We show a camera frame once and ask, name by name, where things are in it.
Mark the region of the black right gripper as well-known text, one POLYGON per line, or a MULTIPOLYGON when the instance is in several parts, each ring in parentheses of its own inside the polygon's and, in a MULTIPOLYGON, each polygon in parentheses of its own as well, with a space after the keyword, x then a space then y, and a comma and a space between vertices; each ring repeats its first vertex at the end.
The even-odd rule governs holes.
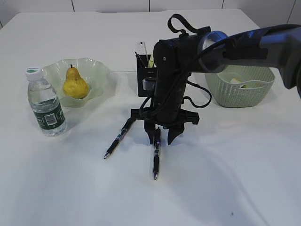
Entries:
POLYGON ((140 115, 140 109, 131 110, 131 118, 144 121, 144 130, 149 137, 150 144, 154 143, 155 125, 160 125, 169 129, 167 135, 167 143, 170 145, 174 139, 184 132, 184 123, 192 123, 197 125, 199 122, 199 114, 181 108, 182 104, 177 106, 168 105, 155 116, 144 118, 140 115))

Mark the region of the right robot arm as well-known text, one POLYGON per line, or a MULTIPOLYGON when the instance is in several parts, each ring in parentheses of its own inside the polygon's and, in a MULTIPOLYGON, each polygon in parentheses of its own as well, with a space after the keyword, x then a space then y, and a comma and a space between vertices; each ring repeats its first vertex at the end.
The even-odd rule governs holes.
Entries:
POLYGON ((197 113, 181 108, 192 73, 220 73, 228 65, 277 68, 287 89, 301 87, 301 27, 282 24, 227 36, 209 27, 199 34, 159 40, 153 50, 157 67, 155 88, 132 115, 144 121, 153 144, 155 127, 168 130, 171 143, 187 122, 197 124, 197 113))

